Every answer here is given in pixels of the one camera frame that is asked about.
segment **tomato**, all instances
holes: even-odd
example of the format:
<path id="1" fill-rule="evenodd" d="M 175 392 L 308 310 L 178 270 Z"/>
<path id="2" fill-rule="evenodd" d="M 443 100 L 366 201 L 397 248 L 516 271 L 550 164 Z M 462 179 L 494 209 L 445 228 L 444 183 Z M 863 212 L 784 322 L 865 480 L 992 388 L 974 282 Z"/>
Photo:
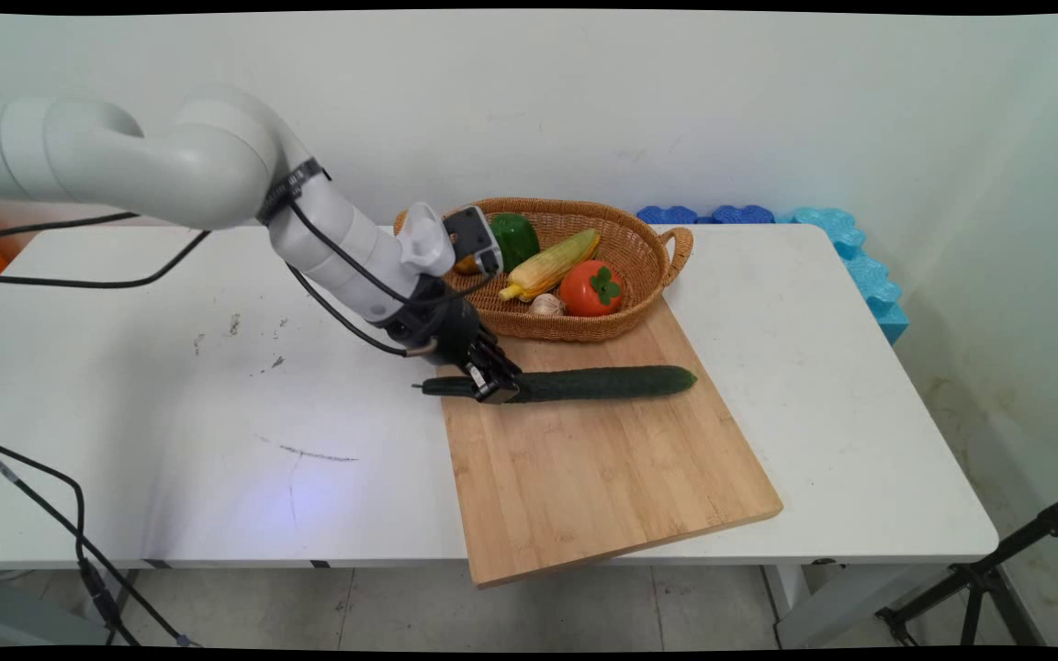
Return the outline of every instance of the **tomato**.
<path id="1" fill-rule="evenodd" d="M 586 260 L 570 269 L 558 288 L 558 297 L 574 316 L 602 316 L 623 305 L 623 279 L 605 262 Z"/>

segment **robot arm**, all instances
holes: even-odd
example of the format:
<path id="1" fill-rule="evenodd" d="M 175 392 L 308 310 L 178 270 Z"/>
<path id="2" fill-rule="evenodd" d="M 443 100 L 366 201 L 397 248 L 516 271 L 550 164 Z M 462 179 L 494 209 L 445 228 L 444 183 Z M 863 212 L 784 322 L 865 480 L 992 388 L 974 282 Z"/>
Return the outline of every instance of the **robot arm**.
<path id="1" fill-rule="evenodd" d="M 470 304 L 419 305 L 452 293 L 438 276 L 457 261 L 434 210 L 413 205 L 395 238 L 332 187 L 272 108 L 239 89 L 199 89 L 168 133 L 154 137 L 104 102 L 0 100 L 0 198 L 95 202 L 198 229 L 254 218 L 291 267 L 396 342 L 428 347 L 434 339 L 436 351 L 425 357 L 473 377 L 476 399 L 499 402 L 516 392 L 519 369 Z M 475 206 L 461 214 L 453 219 L 461 238 L 470 235 L 477 263 L 499 269 L 484 214 Z M 406 301 L 368 281 L 307 223 Z"/>

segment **bamboo cutting board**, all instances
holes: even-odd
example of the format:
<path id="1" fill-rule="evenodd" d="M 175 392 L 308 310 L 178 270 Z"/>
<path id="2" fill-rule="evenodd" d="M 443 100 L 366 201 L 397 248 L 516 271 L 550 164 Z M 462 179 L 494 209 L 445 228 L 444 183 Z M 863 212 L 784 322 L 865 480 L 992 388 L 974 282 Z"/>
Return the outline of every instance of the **bamboo cutting board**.
<path id="1" fill-rule="evenodd" d="M 663 298 L 604 343 L 500 337 L 526 372 L 680 365 L 683 393 L 481 405 L 444 398 L 471 580 L 547 569 L 771 518 L 782 501 Z M 441 368 L 455 375 L 455 368 Z"/>

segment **tile floor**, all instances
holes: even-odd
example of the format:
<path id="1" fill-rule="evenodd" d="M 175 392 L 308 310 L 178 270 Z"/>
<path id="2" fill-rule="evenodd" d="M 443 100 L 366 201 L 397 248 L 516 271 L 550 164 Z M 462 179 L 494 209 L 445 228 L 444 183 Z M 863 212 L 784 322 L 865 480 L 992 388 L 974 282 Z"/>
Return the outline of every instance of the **tile floor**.
<path id="1" fill-rule="evenodd" d="M 810 568 L 811 589 L 839 571 Z M 75 572 L 11 585 L 99 622 Z M 150 569 L 138 589 L 208 647 L 644 651 L 776 649 L 771 600 L 756 567 L 595 566 L 474 589 L 462 562 L 394 569 Z M 1013 644 L 985 600 L 979 644 Z M 910 624 L 920 644 L 957 644 L 965 598 Z M 143 644 L 172 645 L 138 603 L 123 610 Z M 894 645 L 870 618 L 826 647 Z"/>

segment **corn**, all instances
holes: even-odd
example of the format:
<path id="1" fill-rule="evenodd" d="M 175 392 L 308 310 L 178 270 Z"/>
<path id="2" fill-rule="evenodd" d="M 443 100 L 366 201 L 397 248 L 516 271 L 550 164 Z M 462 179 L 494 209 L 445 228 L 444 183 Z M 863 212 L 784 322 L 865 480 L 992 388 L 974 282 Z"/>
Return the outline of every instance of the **corn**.
<path id="1" fill-rule="evenodd" d="M 599 246 L 599 231 L 583 229 L 553 246 L 537 253 L 509 275 L 508 288 L 500 289 L 500 300 L 508 301 L 514 296 L 526 304 L 553 289 L 562 281 L 571 268 L 590 259 Z"/>

